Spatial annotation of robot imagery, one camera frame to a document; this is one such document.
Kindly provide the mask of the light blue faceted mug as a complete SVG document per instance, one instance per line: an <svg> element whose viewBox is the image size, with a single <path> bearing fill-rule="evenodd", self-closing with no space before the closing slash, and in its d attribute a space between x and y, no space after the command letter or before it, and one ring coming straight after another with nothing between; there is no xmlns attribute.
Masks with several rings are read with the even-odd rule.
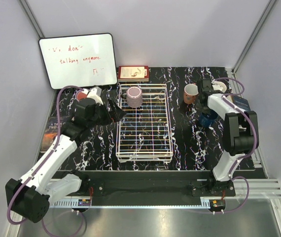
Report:
<svg viewBox="0 0 281 237"><path fill-rule="evenodd" d="M212 83L212 87L214 90L218 90L221 93L225 94L227 91L227 86L225 85L225 83L220 82L220 81L214 81Z"/></svg>

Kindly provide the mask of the salmon square mug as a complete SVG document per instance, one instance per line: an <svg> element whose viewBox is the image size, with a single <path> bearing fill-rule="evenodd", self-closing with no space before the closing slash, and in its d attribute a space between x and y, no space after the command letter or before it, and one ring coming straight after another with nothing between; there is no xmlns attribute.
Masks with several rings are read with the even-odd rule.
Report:
<svg viewBox="0 0 281 237"><path fill-rule="evenodd" d="M187 84L184 87L183 99L186 104L193 104L198 96L198 87L196 84Z"/></svg>

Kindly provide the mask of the mauve mug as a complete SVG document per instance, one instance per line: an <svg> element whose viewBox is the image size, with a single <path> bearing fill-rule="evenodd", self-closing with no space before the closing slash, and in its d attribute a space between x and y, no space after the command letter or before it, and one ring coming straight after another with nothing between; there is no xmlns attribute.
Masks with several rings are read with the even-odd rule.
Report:
<svg viewBox="0 0 281 237"><path fill-rule="evenodd" d="M142 90L139 87L132 86L121 95L121 98L127 102L129 107L138 108L142 105Z"/></svg>

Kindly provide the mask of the dark blue mug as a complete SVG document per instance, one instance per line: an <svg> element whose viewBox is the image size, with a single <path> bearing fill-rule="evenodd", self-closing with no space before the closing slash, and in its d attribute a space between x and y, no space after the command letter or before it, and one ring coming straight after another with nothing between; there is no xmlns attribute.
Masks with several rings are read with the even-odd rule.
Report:
<svg viewBox="0 0 281 237"><path fill-rule="evenodd" d="M211 127L218 118L218 114L214 110L210 110L209 114L201 113L199 116L199 124L202 127Z"/></svg>

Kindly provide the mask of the coral pink tumbler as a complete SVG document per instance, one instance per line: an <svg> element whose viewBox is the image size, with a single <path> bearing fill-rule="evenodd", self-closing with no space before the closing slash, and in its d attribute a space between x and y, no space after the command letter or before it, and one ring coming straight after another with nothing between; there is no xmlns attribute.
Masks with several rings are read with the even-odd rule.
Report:
<svg viewBox="0 0 281 237"><path fill-rule="evenodd" d="M80 101L81 99L84 99L87 97L87 95L89 94L89 91L88 90L81 90L81 91L78 91L76 93L76 100L77 101Z"/></svg>

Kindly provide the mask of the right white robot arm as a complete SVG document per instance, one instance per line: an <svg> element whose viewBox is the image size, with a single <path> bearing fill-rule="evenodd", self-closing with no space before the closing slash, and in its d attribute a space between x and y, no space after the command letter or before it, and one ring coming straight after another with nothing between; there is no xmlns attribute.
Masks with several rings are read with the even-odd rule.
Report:
<svg viewBox="0 0 281 237"><path fill-rule="evenodd" d="M211 79L197 82L198 105L204 120L223 119L223 153L211 170L206 189L217 196L232 186L233 173L242 160L250 157L259 145L258 119L254 111L246 111L230 102Z"/></svg>

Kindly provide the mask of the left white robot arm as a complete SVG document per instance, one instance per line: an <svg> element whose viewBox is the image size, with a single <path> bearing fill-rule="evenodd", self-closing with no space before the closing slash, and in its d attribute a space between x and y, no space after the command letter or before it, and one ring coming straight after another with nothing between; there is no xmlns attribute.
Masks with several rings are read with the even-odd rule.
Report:
<svg viewBox="0 0 281 237"><path fill-rule="evenodd" d="M33 223L39 222L51 204L65 196L76 193L80 196L89 191L90 178L80 171L71 171L65 177L50 183L51 178L79 145L87 139L93 127L119 122L126 115L112 99L108 111L100 98L84 98L77 102L70 119L58 128L58 134L41 159L20 179L11 178L5 185L7 219L11 211Z"/></svg>

